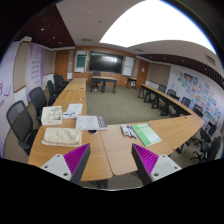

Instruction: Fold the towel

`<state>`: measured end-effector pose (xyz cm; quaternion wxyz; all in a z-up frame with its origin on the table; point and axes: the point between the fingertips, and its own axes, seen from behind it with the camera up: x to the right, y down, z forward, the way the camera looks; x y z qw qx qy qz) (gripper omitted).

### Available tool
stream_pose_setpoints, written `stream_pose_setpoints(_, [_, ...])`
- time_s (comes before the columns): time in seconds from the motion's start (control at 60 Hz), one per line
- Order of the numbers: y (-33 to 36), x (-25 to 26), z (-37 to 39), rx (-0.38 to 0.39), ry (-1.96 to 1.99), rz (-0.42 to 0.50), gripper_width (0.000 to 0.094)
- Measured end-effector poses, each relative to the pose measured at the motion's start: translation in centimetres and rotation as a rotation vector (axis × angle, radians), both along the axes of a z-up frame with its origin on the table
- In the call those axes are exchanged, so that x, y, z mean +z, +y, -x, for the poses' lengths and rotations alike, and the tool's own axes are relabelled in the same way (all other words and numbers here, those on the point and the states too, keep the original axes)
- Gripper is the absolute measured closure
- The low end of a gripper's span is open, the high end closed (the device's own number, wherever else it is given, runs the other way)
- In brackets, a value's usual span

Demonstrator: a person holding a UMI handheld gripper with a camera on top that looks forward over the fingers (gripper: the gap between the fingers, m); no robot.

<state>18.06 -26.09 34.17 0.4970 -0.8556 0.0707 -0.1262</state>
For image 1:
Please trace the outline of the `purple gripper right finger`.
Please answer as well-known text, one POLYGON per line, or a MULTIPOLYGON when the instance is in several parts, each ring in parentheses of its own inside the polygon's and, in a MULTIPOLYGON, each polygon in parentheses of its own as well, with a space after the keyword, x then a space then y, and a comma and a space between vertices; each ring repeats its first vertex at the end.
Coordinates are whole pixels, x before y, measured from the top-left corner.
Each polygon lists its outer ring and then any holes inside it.
POLYGON ((158 156, 137 144, 132 144, 131 153, 143 185, 150 184, 151 182, 181 170, 181 167, 169 156, 158 156))

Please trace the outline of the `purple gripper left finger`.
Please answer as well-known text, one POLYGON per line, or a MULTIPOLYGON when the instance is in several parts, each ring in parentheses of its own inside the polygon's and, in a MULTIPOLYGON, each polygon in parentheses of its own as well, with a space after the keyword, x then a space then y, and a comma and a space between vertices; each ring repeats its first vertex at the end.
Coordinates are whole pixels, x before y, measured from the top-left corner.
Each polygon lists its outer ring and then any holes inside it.
POLYGON ((41 168, 77 185, 80 184, 90 156, 90 144, 82 145, 69 153, 56 154, 41 168))

